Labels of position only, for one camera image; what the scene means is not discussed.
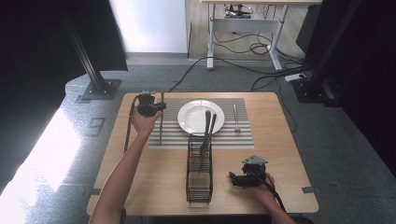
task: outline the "black wire rack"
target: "black wire rack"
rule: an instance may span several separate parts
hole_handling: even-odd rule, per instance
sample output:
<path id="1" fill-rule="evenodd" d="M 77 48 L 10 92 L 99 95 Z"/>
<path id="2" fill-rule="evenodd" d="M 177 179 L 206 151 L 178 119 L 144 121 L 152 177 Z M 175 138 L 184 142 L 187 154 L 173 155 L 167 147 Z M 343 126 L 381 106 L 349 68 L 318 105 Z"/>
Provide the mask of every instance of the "black wire rack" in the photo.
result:
<path id="1" fill-rule="evenodd" d="M 201 153 L 202 136 L 189 136 L 186 193 L 189 203 L 210 203 L 213 192 L 212 143 Z"/>

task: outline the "desk leg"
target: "desk leg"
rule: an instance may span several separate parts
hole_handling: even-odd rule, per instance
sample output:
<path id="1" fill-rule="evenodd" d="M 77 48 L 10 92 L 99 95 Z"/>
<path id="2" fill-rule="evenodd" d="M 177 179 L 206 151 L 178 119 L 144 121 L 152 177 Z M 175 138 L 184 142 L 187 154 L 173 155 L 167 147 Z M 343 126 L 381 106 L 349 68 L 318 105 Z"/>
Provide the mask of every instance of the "desk leg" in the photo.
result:
<path id="1" fill-rule="evenodd" d="M 207 70 L 213 70 L 213 51 L 214 51 L 214 44 L 213 44 L 213 23 L 215 22 L 215 10 L 216 4 L 209 4 L 209 44 L 207 46 Z"/>
<path id="2" fill-rule="evenodd" d="M 280 33 L 282 32 L 283 23 L 285 23 L 285 18 L 286 18 L 286 13 L 288 13 L 288 8 L 289 8 L 288 5 L 283 6 L 282 16 L 279 19 L 279 23 L 277 24 L 274 39 L 273 39 L 271 45 L 267 46 L 268 52 L 271 56 L 271 59 L 273 61 L 273 64 L 274 64 L 274 67 L 276 70 L 282 70 L 282 66 L 280 65 L 279 59 L 277 58 L 277 55 L 276 55 L 276 45 L 277 45 L 277 41 L 279 40 Z"/>

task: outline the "wooden table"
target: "wooden table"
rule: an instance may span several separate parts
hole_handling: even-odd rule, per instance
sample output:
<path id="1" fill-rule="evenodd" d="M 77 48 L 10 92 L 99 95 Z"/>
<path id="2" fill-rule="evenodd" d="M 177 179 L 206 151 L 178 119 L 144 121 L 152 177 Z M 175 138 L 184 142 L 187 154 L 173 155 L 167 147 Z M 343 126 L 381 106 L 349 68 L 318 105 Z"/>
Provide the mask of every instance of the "wooden table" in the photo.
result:
<path id="1" fill-rule="evenodd" d="M 94 185 L 100 189 L 122 157 L 131 102 L 138 93 L 124 96 L 110 136 L 106 154 Z M 166 98 L 244 98 L 251 126 L 254 149 L 213 150 L 214 189 L 211 203 L 186 201 L 186 149 L 150 149 L 146 144 L 133 186 L 125 204 L 128 215 L 186 216 L 263 214 L 265 211 L 246 189 L 235 187 L 229 171 L 242 174 L 241 160 L 257 155 L 267 159 L 267 172 L 276 179 L 278 191 L 288 213 L 318 211 L 315 194 L 303 193 L 310 187 L 304 165 L 293 141 L 288 123 L 274 93 L 270 92 L 182 92 L 166 93 Z M 91 214 L 98 195 L 92 195 L 87 207 Z"/>
<path id="2" fill-rule="evenodd" d="M 214 44 L 213 36 L 219 32 L 240 32 L 240 33 L 269 33 L 273 34 L 271 45 L 267 46 L 268 53 L 276 70 L 282 70 L 279 59 L 276 55 L 276 45 L 282 32 L 283 23 L 289 5 L 320 5 L 322 0 L 201 0 L 201 3 L 210 5 L 209 20 L 209 44 L 207 48 L 207 69 L 213 69 Z M 216 18 L 216 4 L 242 4 L 242 5 L 284 5 L 283 11 L 278 20 L 253 20 L 253 19 L 218 19 Z"/>

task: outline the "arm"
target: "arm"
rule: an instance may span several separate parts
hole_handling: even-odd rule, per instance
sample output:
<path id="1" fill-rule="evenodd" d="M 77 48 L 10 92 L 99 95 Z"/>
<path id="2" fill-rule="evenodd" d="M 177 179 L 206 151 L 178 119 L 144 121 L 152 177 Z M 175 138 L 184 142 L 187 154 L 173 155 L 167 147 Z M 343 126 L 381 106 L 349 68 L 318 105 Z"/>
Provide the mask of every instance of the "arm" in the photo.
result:
<path id="1" fill-rule="evenodd" d="M 268 184 L 274 183 L 274 178 L 268 174 L 266 178 Z M 249 188 L 259 202 L 264 207 L 268 215 L 277 224 L 295 224 L 295 221 L 277 204 L 274 194 L 264 185 L 260 185 L 256 188 Z"/>
<path id="2" fill-rule="evenodd" d="M 108 177 L 99 200 L 93 210 L 90 223 L 120 223 L 120 216 L 134 180 L 137 164 L 143 147 L 154 129 L 155 120 L 161 111 L 152 118 L 144 118 L 137 110 L 134 111 L 132 124 L 137 136 L 125 152 L 119 163 Z"/>

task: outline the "white wall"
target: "white wall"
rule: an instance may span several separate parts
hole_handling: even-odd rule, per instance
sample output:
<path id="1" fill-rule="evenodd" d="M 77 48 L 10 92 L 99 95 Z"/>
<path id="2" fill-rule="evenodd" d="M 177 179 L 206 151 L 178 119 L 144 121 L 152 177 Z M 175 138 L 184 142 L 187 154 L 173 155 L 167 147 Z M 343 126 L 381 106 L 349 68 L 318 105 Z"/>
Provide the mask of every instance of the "white wall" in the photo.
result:
<path id="1" fill-rule="evenodd" d="M 185 1 L 109 0 L 125 52 L 187 53 Z"/>

